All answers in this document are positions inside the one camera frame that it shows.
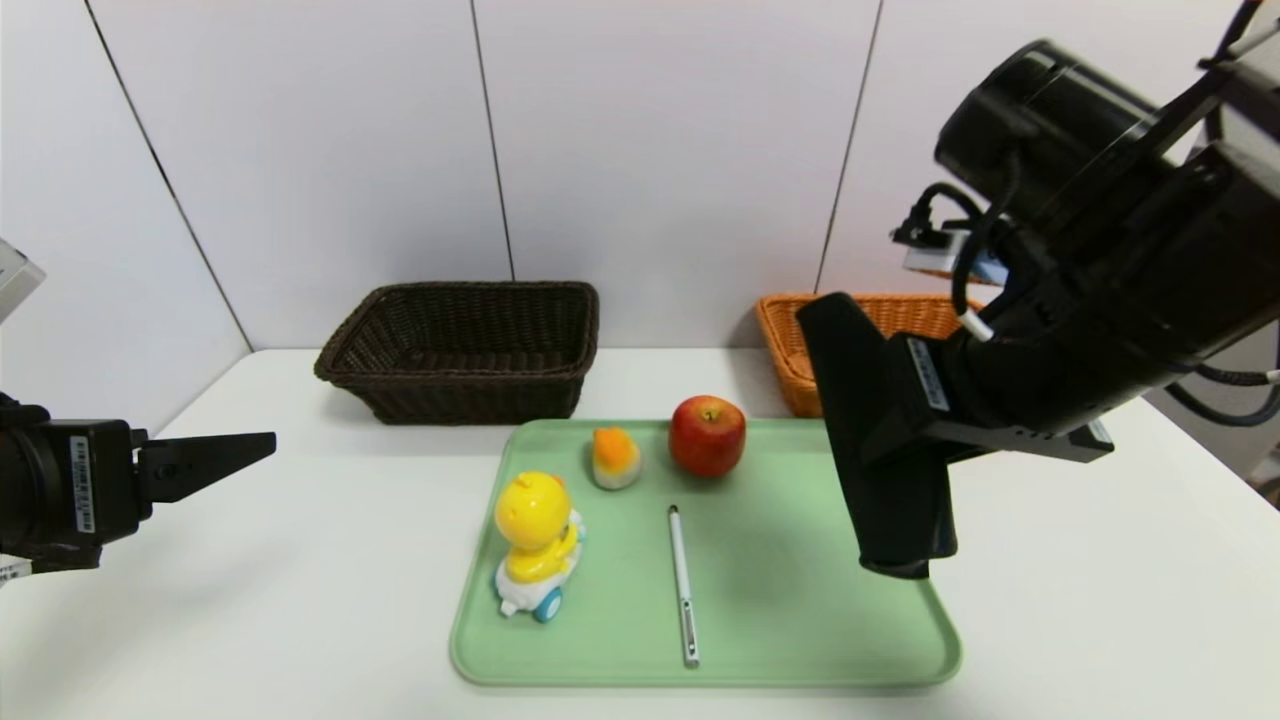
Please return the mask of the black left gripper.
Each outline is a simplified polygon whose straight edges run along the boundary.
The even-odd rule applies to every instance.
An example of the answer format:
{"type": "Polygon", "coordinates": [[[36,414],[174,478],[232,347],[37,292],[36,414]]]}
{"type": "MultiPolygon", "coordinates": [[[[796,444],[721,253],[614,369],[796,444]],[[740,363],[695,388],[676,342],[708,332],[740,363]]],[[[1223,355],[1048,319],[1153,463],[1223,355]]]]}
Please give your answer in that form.
{"type": "Polygon", "coordinates": [[[274,432],[147,438],[123,420],[3,429],[3,552],[99,559],[140,529],[142,503],[180,502],[276,451],[274,432]]]}

